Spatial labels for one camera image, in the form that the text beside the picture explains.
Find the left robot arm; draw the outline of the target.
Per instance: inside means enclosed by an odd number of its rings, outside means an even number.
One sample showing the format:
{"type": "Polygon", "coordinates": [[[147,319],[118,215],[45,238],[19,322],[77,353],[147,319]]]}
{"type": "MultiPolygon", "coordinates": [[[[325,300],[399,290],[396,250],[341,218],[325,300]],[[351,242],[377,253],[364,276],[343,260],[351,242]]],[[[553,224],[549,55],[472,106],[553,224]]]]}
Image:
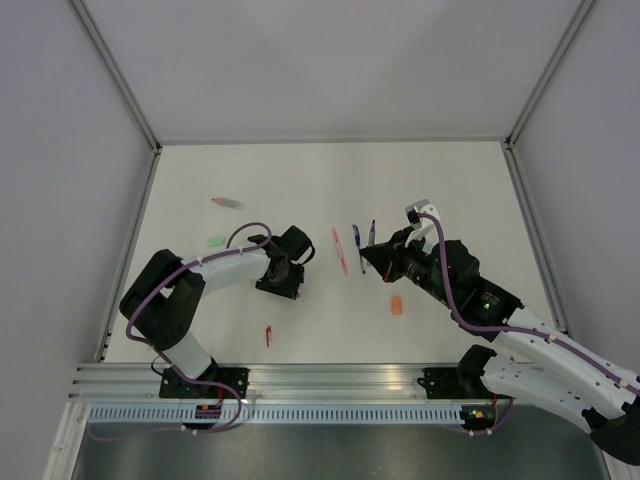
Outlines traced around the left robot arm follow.
{"type": "Polygon", "coordinates": [[[191,333],[202,298],[243,282],[285,299],[299,297],[304,266],[315,256],[311,239],[295,225],[280,236],[261,222],[239,229],[249,227],[265,232],[204,257],[157,251],[122,298],[119,311],[127,320],[127,338],[151,347],[167,363],[161,373],[162,398],[245,396],[248,370],[219,367],[191,333]]]}

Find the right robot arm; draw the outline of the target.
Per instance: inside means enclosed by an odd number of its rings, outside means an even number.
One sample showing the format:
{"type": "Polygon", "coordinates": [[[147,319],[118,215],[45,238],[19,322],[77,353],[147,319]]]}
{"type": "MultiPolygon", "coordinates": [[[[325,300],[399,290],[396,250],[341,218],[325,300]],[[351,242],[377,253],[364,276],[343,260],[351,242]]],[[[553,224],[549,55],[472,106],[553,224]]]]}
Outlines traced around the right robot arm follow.
{"type": "Polygon", "coordinates": [[[459,240],[430,252],[396,232],[360,251],[386,283],[410,280],[445,305],[472,346],[455,373],[457,388],[476,397],[521,399],[573,423],[611,457],[639,463],[639,376],[547,325],[522,301],[483,278],[480,262],[459,240]]]}

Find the blue gel pen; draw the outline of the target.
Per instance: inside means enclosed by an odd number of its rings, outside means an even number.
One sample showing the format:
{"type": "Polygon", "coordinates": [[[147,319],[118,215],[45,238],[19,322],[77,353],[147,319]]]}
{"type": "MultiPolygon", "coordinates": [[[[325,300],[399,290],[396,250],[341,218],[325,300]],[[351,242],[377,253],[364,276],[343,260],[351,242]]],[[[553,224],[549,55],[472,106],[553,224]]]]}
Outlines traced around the blue gel pen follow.
{"type": "Polygon", "coordinates": [[[366,274],[366,261],[364,260],[364,258],[361,255],[362,242],[361,242],[360,230],[359,230],[359,228],[358,228],[358,226],[356,224],[352,224],[352,229],[353,229],[353,235],[354,235],[354,242],[355,242],[356,248],[358,250],[358,259],[359,259],[360,271],[361,271],[362,274],[366,274]]]}

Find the purple grey marker pen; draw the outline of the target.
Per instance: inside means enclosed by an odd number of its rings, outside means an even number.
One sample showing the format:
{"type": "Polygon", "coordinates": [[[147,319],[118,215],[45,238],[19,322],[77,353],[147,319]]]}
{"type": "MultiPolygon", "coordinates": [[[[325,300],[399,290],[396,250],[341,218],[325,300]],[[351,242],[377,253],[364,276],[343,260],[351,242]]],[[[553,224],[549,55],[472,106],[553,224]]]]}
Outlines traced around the purple grey marker pen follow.
{"type": "Polygon", "coordinates": [[[376,220],[373,219],[370,223],[367,246],[371,247],[375,245],[376,240],[376,220]]]}

